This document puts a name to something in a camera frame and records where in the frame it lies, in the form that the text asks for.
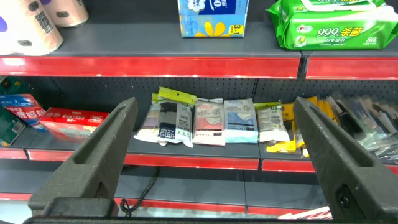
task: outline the yellow flower print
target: yellow flower print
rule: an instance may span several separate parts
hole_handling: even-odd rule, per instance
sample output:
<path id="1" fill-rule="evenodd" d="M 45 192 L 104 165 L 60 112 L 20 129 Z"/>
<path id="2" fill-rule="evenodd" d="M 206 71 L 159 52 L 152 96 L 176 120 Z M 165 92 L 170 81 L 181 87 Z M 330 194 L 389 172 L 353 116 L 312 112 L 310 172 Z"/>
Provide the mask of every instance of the yellow flower print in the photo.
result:
<path id="1" fill-rule="evenodd" d="M 216 30 L 213 32 L 213 26 L 211 23 L 205 23 L 206 34 L 202 34 L 201 32 L 196 33 L 195 37 L 231 37 L 230 34 L 223 34 L 225 32 L 225 24 L 222 22 L 217 23 Z"/>

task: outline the blue tissue box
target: blue tissue box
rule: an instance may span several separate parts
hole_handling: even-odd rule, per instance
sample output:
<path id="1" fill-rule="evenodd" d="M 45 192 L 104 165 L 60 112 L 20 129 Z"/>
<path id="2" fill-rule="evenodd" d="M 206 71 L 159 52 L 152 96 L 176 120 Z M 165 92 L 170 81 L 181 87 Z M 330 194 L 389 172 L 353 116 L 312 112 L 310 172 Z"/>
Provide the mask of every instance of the blue tissue box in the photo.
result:
<path id="1" fill-rule="evenodd" d="M 182 37 L 243 37 L 249 0 L 178 0 Z"/>

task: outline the coiled cord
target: coiled cord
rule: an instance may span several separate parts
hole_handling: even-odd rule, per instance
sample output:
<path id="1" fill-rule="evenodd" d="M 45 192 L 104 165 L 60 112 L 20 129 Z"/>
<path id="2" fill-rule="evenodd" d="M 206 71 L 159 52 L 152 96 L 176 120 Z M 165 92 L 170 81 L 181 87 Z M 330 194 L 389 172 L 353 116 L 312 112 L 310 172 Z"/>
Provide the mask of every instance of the coiled cord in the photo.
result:
<path id="1" fill-rule="evenodd" d="M 145 196 L 148 194 L 149 190 L 154 186 L 158 176 L 159 176 L 159 168 L 156 167 L 154 176 L 150 180 L 148 186 L 145 188 L 145 190 L 139 196 L 137 203 L 132 208 L 129 207 L 129 204 L 127 203 L 127 200 L 125 198 L 120 201 L 120 210 L 126 214 L 126 217 L 131 217 L 131 214 L 135 210 L 137 210 L 137 208 L 140 206 L 140 204 L 142 203 Z"/>

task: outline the white package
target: white package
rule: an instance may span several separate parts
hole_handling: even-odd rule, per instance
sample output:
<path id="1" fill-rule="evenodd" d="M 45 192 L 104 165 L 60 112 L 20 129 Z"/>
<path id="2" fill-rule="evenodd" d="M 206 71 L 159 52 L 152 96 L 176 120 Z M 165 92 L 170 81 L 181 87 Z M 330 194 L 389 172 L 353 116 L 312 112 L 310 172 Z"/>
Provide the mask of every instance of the white package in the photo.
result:
<path id="1" fill-rule="evenodd" d="M 159 136 L 159 118 L 160 105 L 155 103 L 150 106 L 145 121 L 141 128 L 134 135 L 134 138 L 140 141 L 159 143 L 162 146 L 167 144 L 166 141 L 158 140 Z"/>
<path id="2" fill-rule="evenodd" d="M 197 98 L 193 124 L 193 143 L 225 146 L 223 99 Z"/>
<path id="3" fill-rule="evenodd" d="M 0 0 L 0 54 L 44 55 L 62 42 L 40 1 Z"/>
<path id="4" fill-rule="evenodd" d="M 160 103 L 159 137 L 160 141 L 192 144 L 192 112 L 185 103 L 162 101 Z"/>
<path id="5" fill-rule="evenodd" d="M 244 100 L 224 100 L 225 142 L 257 143 L 256 111 L 251 98 Z"/>
<path id="6" fill-rule="evenodd" d="M 290 141 L 289 134 L 284 126 L 281 105 L 258 110 L 257 118 L 259 121 L 260 142 Z"/>

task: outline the green wet wipes package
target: green wet wipes package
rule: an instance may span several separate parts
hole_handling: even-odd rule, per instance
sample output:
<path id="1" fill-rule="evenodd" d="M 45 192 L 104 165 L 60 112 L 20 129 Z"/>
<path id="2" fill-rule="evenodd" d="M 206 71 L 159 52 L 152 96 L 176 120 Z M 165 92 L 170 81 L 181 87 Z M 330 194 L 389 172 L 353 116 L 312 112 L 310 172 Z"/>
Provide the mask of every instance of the green wet wipes package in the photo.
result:
<path id="1" fill-rule="evenodd" d="M 398 32 L 384 0 L 278 0 L 268 12 L 279 45 L 292 50 L 382 49 Z"/>

